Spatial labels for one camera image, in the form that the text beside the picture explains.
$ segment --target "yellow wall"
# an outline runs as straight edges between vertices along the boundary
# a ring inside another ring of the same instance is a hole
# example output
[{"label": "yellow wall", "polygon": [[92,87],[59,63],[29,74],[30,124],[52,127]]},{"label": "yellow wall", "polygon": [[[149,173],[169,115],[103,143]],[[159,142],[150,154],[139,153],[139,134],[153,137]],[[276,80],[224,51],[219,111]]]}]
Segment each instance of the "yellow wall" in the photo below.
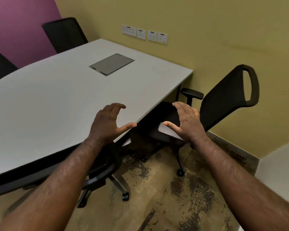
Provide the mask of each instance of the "yellow wall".
[{"label": "yellow wall", "polygon": [[[104,38],[191,68],[186,86],[205,94],[236,65],[254,67],[258,105],[211,131],[259,158],[289,142],[289,0],[55,1],[89,41]],[[123,35],[121,24],[168,33],[168,45]]]}]

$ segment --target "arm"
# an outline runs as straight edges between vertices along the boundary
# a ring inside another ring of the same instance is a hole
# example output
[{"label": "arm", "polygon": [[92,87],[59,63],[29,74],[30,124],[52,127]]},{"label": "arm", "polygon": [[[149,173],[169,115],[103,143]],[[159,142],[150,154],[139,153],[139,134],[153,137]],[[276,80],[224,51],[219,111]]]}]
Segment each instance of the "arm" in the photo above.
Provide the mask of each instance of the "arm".
[{"label": "arm", "polygon": [[136,126],[117,127],[125,105],[114,103],[100,110],[88,138],[0,224],[0,231],[64,230],[79,198],[86,175],[102,147]]},{"label": "arm", "polygon": [[208,163],[232,213],[245,231],[289,231],[289,203],[245,171],[204,132],[196,109],[175,102],[181,126],[164,125],[190,142]]}]

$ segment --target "white wall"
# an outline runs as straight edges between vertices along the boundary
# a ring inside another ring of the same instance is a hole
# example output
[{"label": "white wall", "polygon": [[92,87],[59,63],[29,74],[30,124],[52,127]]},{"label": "white wall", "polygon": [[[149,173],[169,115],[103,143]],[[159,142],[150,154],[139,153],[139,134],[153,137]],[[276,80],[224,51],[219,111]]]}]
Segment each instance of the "white wall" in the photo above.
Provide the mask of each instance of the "white wall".
[{"label": "white wall", "polygon": [[256,177],[289,202],[289,143],[260,160]]}]

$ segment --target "white wall socket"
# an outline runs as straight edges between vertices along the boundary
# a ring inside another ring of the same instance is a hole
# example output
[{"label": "white wall socket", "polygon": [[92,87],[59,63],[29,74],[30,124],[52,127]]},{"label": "white wall socket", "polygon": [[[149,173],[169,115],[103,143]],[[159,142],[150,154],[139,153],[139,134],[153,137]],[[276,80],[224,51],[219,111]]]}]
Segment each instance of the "white wall socket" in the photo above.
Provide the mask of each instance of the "white wall socket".
[{"label": "white wall socket", "polygon": [[130,36],[137,36],[136,27],[131,27],[131,26],[121,24],[121,29],[122,29],[123,34],[127,34]]},{"label": "white wall socket", "polygon": [[158,33],[158,42],[162,44],[167,44],[168,41],[168,34],[165,33]]},{"label": "white wall socket", "polygon": [[148,31],[148,40],[157,41],[158,33],[154,31]]},{"label": "white wall socket", "polygon": [[137,37],[145,40],[145,30],[137,29]]}]

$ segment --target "table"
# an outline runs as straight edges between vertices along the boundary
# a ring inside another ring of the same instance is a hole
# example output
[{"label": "table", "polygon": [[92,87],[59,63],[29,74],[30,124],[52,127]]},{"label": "table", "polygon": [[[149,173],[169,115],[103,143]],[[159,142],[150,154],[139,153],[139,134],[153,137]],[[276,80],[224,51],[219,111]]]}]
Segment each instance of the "table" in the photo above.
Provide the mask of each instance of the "table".
[{"label": "table", "polygon": [[[89,67],[116,53],[135,61],[108,76]],[[99,39],[9,74],[0,80],[0,174],[81,143],[107,104],[127,106],[118,126],[137,123],[192,73]]]}]

